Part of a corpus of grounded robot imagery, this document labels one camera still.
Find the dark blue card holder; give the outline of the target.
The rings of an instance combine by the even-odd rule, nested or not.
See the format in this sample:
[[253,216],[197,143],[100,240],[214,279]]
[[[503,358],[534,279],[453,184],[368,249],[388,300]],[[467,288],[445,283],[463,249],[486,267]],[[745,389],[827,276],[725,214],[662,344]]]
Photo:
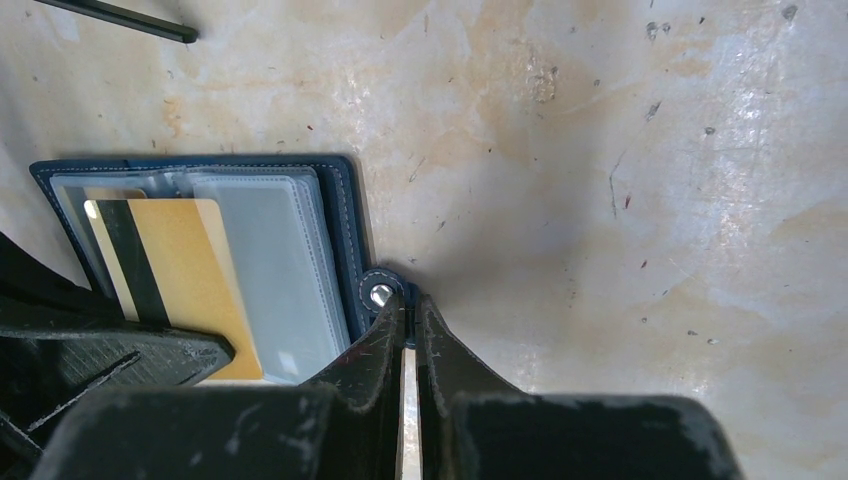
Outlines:
[[53,160],[34,163],[30,172],[95,293],[114,302],[125,321],[131,320],[84,202],[186,198],[218,204],[262,376],[210,376],[198,383],[305,382],[367,332],[388,297],[411,293],[396,273],[366,266],[353,170],[341,157]]

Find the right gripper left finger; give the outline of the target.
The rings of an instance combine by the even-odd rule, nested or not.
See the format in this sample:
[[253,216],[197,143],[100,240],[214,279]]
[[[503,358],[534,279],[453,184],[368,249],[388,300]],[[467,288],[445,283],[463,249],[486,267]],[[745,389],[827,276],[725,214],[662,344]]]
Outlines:
[[370,329],[304,385],[321,392],[315,479],[397,479],[401,468],[404,297],[392,295]]

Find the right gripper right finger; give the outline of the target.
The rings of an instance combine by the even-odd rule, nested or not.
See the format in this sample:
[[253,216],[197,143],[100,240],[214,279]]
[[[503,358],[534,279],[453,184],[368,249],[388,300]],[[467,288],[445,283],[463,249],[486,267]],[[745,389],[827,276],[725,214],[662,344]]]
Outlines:
[[520,391],[485,364],[448,327],[433,298],[414,309],[421,470],[424,479],[446,474],[451,408],[461,395]]

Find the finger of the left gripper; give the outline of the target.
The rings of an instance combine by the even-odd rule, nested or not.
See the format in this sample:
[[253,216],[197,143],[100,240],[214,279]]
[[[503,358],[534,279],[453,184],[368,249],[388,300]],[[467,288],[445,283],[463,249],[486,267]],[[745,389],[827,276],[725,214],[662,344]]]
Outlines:
[[235,357],[221,336],[125,321],[119,307],[1,238],[1,441],[41,451],[102,387],[189,386]]

